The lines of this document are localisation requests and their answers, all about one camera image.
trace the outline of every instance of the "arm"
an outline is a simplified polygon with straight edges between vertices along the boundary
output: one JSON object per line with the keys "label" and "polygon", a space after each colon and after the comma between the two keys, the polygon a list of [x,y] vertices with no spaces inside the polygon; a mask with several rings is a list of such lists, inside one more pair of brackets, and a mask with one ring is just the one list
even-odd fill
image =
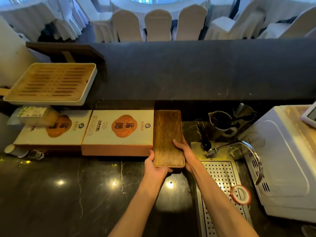
{"label": "arm", "polygon": [[226,194],[217,186],[201,161],[195,156],[189,145],[173,140],[175,146],[183,150],[186,164],[197,183],[203,197],[206,209],[219,237],[258,237],[255,230],[243,218],[237,208],[230,202]]}
{"label": "arm", "polygon": [[145,174],[127,210],[115,225],[109,237],[141,237],[151,208],[168,172],[168,167],[155,167],[154,152],[145,160]]}

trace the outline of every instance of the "person's left hand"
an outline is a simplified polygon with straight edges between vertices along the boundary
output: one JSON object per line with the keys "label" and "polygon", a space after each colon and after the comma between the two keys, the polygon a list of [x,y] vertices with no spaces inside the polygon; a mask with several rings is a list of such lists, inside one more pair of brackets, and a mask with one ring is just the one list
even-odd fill
{"label": "person's left hand", "polygon": [[161,185],[166,175],[172,172],[172,169],[166,166],[155,167],[153,164],[154,158],[155,158],[155,154],[152,150],[150,150],[150,156],[145,160],[144,177],[150,179],[152,182],[155,182]]}

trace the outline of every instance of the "white tablecloth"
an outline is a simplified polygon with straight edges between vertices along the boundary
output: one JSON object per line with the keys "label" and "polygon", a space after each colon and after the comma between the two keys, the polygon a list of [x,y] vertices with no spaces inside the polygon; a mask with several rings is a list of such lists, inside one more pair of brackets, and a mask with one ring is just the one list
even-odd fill
{"label": "white tablecloth", "polygon": [[170,12],[172,20],[178,19],[180,11],[193,4],[198,4],[208,10],[210,6],[210,0],[182,0],[170,4],[146,4],[138,3],[132,0],[111,0],[113,3],[113,11],[117,10],[128,10],[133,12],[139,19],[140,27],[145,28],[145,15],[146,13],[156,10],[163,9]]}
{"label": "white tablecloth", "polygon": [[0,15],[14,30],[36,42],[46,24],[63,19],[57,0],[28,0],[0,7]]}
{"label": "white tablecloth", "polygon": [[264,0],[260,5],[266,12],[263,28],[270,23],[291,19],[316,6],[316,0]]}

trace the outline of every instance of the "white and orange box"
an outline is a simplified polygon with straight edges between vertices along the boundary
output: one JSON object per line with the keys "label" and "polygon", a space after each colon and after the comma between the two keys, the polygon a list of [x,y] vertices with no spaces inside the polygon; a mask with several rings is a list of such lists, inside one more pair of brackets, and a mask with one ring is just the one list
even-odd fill
{"label": "white and orange box", "polygon": [[149,156],[154,110],[93,111],[81,144],[82,155]]}
{"label": "white and orange box", "polygon": [[25,126],[14,144],[26,148],[80,150],[91,117],[88,111],[61,111],[50,127]]}

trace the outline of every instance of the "forearm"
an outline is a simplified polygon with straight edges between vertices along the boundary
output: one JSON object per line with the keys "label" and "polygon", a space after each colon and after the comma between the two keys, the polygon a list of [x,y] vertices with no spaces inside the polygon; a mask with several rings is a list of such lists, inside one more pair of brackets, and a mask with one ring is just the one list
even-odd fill
{"label": "forearm", "polygon": [[149,213],[156,201],[161,183],[152,183],[144,177],[127,210],[113,228],[109,237],[141,237]]}
{"label": "forearm", "polygon": [[191,167],[217,235],[220,237],[257,237],[255,230],[218,187],[203,164],[196,159]]}

